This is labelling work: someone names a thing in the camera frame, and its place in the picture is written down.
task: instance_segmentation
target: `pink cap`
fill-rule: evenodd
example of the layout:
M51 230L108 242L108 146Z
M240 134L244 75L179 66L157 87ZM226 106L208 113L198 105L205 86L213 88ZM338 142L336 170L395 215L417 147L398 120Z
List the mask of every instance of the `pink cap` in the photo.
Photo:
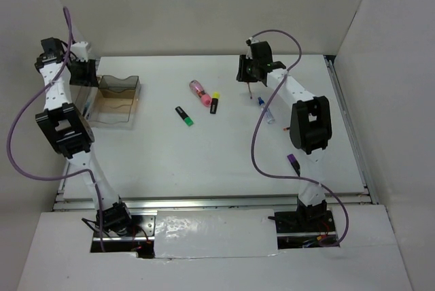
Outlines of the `pink cap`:
M211 97L208 94L205 94L201 97L201 103L205 106L209 107L211 105Z

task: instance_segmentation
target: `green highlighter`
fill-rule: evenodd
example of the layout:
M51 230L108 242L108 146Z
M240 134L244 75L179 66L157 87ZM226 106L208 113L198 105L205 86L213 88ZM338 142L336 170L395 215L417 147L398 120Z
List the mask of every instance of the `green highlighter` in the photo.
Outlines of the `green highlighter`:
M188 125L191 126L193 125L193 121L191 118L189 118L188 114L180 107L177 106L175 108L175 111L177 111L178 115L181 117L181 119L183 119L183 121Z

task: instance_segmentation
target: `pink highlighter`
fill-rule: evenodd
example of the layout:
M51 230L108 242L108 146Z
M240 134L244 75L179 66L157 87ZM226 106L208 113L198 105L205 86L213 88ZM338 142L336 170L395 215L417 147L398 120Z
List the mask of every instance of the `pink highlighter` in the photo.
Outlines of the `pink highlighter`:
M210 107L211 97L208 95L198 80L192 80L189 83L190 90L201 100L204 106Z

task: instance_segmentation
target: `white table surface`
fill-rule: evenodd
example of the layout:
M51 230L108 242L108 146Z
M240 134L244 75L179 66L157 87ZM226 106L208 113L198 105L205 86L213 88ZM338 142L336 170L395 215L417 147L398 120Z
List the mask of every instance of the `white table surface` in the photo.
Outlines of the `white table surface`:
M194 260L140 259L135 253L91 254L92 231L80 218L92 218L94 212L42 213L18 291L411 291L384 206L347 208L350 229L341 248ZM332 206L332 212L340 235L343 213L339 206ZM179 240L180 247L184 247L183 241ZM209 244L210 248L220 246Z
M286 65L296 56L275 56ZM138 75L142 84L131 131L93 129L94 149L109 183L125 199L297 194L298 183L259 175L250 158L252 133L260 108L272 90L236 81L238 56L103 57L98 74L126 78ZM347 136L323 56L305 55L292 75L312 93L330 101L332 139L324 158L324 184L338 193L357 194L363 183ZM221 94L217 114L190 92L197 79L212 94ZM175 112L181 106L193 119L188 127ZM274 124L262 123L256 144L258 164L266 172L294 175L286 156L294 153L302 170L306 162L283 127L291 109L277 97L271 111ZM65 199L89 199L81 177L67 180Z

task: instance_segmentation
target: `purple marker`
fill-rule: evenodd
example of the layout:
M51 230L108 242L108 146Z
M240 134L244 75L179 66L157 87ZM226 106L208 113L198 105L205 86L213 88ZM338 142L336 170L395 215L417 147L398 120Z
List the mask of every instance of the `purple marker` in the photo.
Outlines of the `purple marker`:
M292 165L294 171L300 177L300 165L298 160L296 160L296 157L294 157L293 154L287 155L288 160L290 161L290 164Z

